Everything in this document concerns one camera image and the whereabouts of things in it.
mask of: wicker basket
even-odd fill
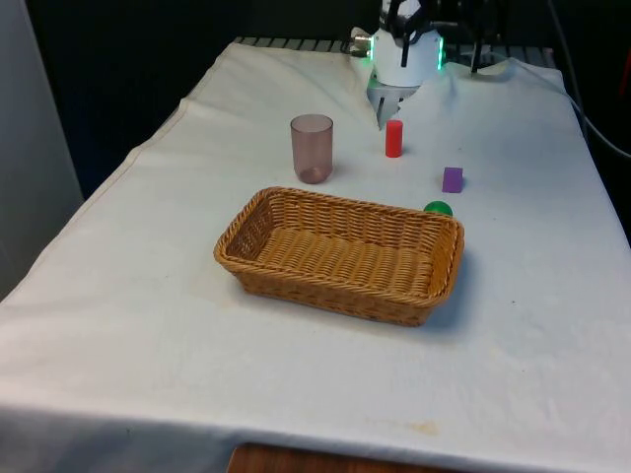
[[[236,216],[215,259],[249,293],[414,326],[449,297],[463,247],[446,215],[272,187]]]

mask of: translucent pink cup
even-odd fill
[[[300,115],[292,120],[294,171],[305,184],[324,182],[333,170],[333,120]]]

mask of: white table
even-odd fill
[[[631,258],[568,101],[514,66],[453,65],[402,103],[389,160],[370,65],[349,61],[229,47],[82,207],[0,305],[1,467],[221,471],[258,441],[628,471]],[[248,296],[214,262],[255,191],[308,188],[288,130],[304,112],[335,122],[316,190],[445,199],[464,223],[455,292],[424,327]],[[445,166],[462,194],[441,193]]]

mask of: wall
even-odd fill
[[[81,203],[25,12],[0,2],[0,300]]]

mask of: black background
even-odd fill
[[[631,149],[631,85],[618,95],[631,46],[631,2],[557,0],[588,116]],[[147,140],[237,35],[345,38],[377,28],[381,0],[29,0],[35,34],[84,195]],[[544,0],[513,0],[508,44],[555,49]],[[594,136],[596,166],[631,235],[631,161]]]

